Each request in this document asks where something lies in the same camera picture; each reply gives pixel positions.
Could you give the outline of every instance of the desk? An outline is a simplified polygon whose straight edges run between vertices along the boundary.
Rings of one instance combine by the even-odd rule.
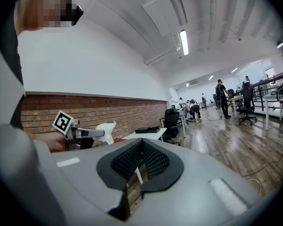
[[[266,108],[266,124],[265,124],[265,130],[268,130],[268,124],[269,124],[269,114],[268,114],[268,100],[277,100],[277,95],[272,95],[271,93],[265,95],[262,97],[265,102],[265,108]],[[281,101],[283,100],[283,95],[278,95],[278,99]],[[280,103],[280,120],[282,120],[282,104]]]
[[[230,98],[230,99],[227,99],[227,101],[230,101],[233,103],[233,106],[234,106],[234,115],[235,115],[235,118],[237,118],[237,112],[236,112],[236,100],[241,100],[243,99],[243,95],[241,96],[234,96],[233,98]]]
[[[153,140],[158,140],[159,138],[161,139],[161,141],[163,142],[164,140],[162,139],[162,134],[164,134],[166,131],[166,128],[160,128],[159,132],[157,133],[132,133],[122,139],[134,139],[134,138],[147,138],[147,139],[153,139]],[[142,184],[142,177],[141,177],[141,173],[138,170],[138,168],[135,170],[135,173],[137,175],[137,178],[140,182],[140,184]]]
[[[181,120],[181,123],[183,125],[183,137],[186,137],[186,134],[185,134],[185,127],[186,127],[185,119],[184,119],[183,115],[180,115],[180,113],[179,113],[179,119]],[[165,118],[160,118],[160,124],[161,124],[162,128],[164,127],[164,120],[165,120]]]

